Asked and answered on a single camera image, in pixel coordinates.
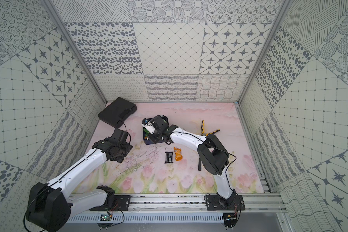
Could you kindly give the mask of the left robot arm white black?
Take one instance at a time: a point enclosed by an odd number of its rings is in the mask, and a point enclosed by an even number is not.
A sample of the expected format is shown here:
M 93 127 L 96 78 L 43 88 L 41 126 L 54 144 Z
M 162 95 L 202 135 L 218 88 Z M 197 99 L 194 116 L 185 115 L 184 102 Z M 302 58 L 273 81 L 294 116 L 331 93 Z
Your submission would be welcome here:
M 123 162 L 132 148 L 125 139 L 114 137 L 94 143 L 91 150 L 65 172 L 45 184 L 39 182 L 31 188 L 23 222 L 31 222 L 42 231 L 56 232 L 69 218 L 84 211 L 96 208 L 109 214 L 117 209 L 119 202 L 111 187 L 98 186 L 78 197 L 72 196 L 72 192 L 105 162 Z

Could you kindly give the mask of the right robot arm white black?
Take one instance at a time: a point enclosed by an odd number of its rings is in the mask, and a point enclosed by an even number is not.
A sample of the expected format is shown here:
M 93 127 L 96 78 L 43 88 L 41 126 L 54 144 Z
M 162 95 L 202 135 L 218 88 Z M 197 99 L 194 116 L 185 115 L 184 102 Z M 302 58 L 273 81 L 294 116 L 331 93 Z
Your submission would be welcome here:
M 143 119 L 142 126 L 149 132 L 148 139 L 155 144 L 162 140 L 197 151 L 204 168 L 214 176 L 219 202 L 229 205 L 235 199 L 236 192 L 227 174 L 231 153 L 214 134 L 203 136 L 185 131 L 177 125 L 169 125 L 160 115 Z

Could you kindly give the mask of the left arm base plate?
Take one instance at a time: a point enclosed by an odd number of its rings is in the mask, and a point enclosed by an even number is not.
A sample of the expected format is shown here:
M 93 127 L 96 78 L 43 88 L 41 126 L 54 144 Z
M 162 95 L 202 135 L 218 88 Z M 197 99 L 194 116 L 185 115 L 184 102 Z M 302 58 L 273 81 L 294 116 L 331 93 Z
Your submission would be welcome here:
M 90 211 L 127 211 L 130 205 L 130 199 L 130 195 L 110 195 L 107 196 L 107 199 L 105 200 L 103 205 L 91 208 Z

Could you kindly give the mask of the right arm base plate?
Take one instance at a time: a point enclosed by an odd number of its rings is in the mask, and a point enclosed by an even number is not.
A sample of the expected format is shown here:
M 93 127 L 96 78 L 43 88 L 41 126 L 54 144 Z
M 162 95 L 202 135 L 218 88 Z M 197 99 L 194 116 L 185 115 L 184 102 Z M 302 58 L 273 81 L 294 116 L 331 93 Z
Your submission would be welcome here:
M 237 194 L 232 194 L 228 199 L 222 198 L 218 194 L 206 194 L 204 196 L 204 201 L 208 211 L 243 211 L 246 209 L 243 197 Z

